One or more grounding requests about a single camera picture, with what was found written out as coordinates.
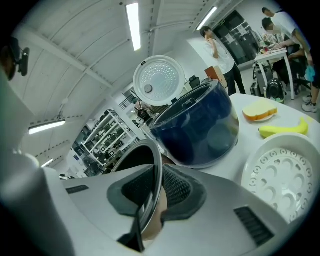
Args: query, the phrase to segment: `white lid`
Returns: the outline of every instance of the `white lid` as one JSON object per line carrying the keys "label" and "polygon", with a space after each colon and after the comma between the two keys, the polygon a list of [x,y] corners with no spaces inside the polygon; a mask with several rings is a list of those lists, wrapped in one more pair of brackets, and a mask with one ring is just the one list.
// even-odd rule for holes
{"label": "white lid", "polygon": [[152,106],[171,105],[179,99],[185,85],[180,64],[167,56],[152,56],[143,61],[133,75],[133,88],[144,103]]}

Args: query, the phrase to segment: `person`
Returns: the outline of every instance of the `person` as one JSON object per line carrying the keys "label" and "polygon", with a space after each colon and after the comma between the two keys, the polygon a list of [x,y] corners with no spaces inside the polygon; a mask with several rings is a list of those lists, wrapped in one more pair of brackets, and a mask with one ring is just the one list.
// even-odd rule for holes
{"label": "person", "polygon": [[281,31],[289,37],[289,40],[281,42],[279,45],[276,45],[275,48],[278,49],[284,46],[299,44],[303,49],[307,63],[314,69],[315,76],[313,78],[313,82],[311,83],[311,94],[303,97],[305,104],[302,105],[302,109],[305,112],[317,112],[317,99],[320,91],[319,68],[313,62],[311,47],[309,46],[303,34],[300,32],[298,25],[287,13],[280,12],[276,13],[272,18],[264,18],[262,20],[262,26],[267,32],[274,33],[275,31]]}
{"label": "person", "polygon": [[18,40],[11,37],[0,49],[0,64],[8,81],[11,81],[16,73],[15,54],[20,52]]}
{"label": "person", "polygon": [[205,39],[204,49],[212,57],[212,66],[218,66],[224,75],[228,86],[228,95],[236,93],[236,84],[241,94],[246,94],[240,70],[235,60],[222,48],[222,46],[213,39],[213,32],[208,26],[200,29],[201,36]]}
{"label": "person", "polygon": [[262,8],[262,12],[263,12],[264,15],[266,15],[266,16],[268,16],[268,17],[270,17],[270,18],[272,18],[273,16],[275,16],[275,13],[272,12],[272,11],[270,11],[270,10],[269,10],[268,8],[266,8],[266,7],[263,7],[263,8]]}
{"label": "person", "polygon": [[132,103],[134,104],[134,110],[138,117],[140,117],[145,123],[149,123],[154,119],[153,109],[150,105],[134,98]]}
{"label": "person", "polygon": [[[306,60],[305,52],[303,49],[298,48],[296,49],[297,51],[292,52],[288,56],[289,64],[290,64],[290,69],[293,74],[300,74],[301,71],[301,66],[299,64],[299,61],[304,61]],[[289,74],[288,74],[288,69],[286,65],[286,61],[284,59],[281,59],[275,63],[273,63],[273,70],[277,72],[278,77],[280,80],[282,80],[286,85],[287,85],[287,90],[290,90],[290,79],[289,79]]]}

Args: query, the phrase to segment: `slice of bread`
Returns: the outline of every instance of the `slice of bread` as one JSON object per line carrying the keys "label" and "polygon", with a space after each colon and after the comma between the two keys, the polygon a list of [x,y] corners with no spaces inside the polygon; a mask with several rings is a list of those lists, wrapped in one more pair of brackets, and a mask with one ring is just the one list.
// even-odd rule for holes
{"label": "slice of bread", "polygon": [[261,120],[278,112],[270,99],[261,98],[244,107],[242,113],[248,121]]}

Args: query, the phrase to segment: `black handle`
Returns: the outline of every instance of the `black handle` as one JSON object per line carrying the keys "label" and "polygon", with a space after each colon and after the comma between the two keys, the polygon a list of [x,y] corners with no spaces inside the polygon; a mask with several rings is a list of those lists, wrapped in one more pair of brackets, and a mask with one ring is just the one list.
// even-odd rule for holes
{"label": "black handle", "polygon": [[183,103],[182,107],[184,110],[187,110],[188,108],[190,108],[191,106],[193,106],[196,103],[197,103],[197,101],[194,98],[191,98],[188,101],[186,101],[185,103]]}

